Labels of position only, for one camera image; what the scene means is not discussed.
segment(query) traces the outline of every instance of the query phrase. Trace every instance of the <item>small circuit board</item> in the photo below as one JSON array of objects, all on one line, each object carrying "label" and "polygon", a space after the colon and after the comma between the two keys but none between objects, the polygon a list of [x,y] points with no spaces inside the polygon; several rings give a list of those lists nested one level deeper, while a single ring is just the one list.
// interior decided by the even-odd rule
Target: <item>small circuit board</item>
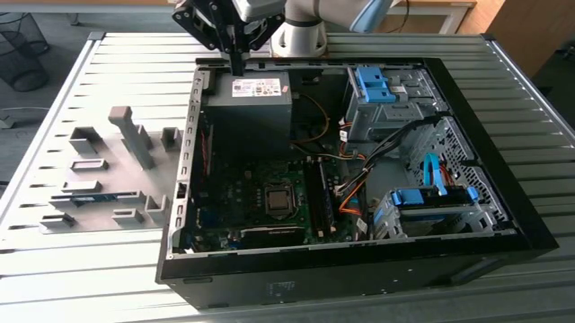
[{"label": "small circuit board", "polygon": [[[214,165],[200,207],[194,247],[198,251],[269,248],[351,239],[351,224],[338,215],[329,232],[315,229],[305,160]],[[335,159],[322,161],[329,191],[341,183]]]}]

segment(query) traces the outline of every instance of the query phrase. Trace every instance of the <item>open computer tower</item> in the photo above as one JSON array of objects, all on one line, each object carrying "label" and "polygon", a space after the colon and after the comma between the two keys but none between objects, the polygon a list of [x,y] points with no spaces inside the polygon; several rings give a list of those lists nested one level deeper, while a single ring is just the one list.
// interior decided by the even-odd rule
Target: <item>open computer tower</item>
[{"label": "open computer tower", "polygon": [[199,309],[461,285],[558,247],[439,59],[199,60],[158,282]]}]

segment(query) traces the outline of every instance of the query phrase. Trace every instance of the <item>wire mesh trash bin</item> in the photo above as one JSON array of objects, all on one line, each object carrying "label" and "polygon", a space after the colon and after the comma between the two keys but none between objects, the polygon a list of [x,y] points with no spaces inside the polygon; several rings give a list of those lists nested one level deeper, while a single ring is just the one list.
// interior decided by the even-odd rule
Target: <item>wire mesh trash bin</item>
[{"label": "wire mesh trash bin", "polygon": [[46,53],[51,48],[32,14],[27,12],[0,12],[0,32],[23,34],[36,55]]},{"label": "wire mesh trash bin", "polygon": [[19,32],[0,31],[0,79],[20,92],[43,87],[48,81],[38,54]]}]

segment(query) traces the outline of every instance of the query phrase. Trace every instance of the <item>wire bundle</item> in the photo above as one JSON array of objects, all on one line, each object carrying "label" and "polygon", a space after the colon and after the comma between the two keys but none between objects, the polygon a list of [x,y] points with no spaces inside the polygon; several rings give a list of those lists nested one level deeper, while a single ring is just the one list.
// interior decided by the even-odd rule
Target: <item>wire bundle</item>
[{"label": "wire bundle", "polygon": [[337,194],[342,194],[353,187],[353,185],[355,185],[355,183],[358,183],[354,187],[354,190],[351,190],[350,194],[343,200],[343,203],[341,205],[341,211],[349,210],[346,208],[346,205],[351,200],[351,197],[357,194],[362,185],[365,185],[367,180],[367,175],[370,174],[373,168],[375,167],[375,163],[378,162],[379,158],[386,156],[389,152],[391,152],[395,148],[398,148],[403,137],[409,134],[411,130],[427,124],[437,123],[439,119],[441,119],[441,116],[430,116],[423,118],[422,120],[411,121],[406,126],[403,126],[397,131],[394,131],[394,133],[390,136],[387,136],[387,138],[378,144],[378,146],[371,151],[370,155],[367,155],[366,157],[366,160],[362,165],[362,171],[358,173],[358,175],[355,175],[355,177],[353,177],[350,181],[347,181],[347,183],[345,183],[335,190]]}]

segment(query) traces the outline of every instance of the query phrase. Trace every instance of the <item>power supply label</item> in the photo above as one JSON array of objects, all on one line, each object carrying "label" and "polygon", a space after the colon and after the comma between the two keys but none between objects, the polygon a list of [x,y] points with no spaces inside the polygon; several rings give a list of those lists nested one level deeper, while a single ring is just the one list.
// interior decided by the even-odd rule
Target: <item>power supply label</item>
[{"label": "power supply label", "polygon": [[279,79],[236,79],[232,82],[232,97],[281,96]]}]

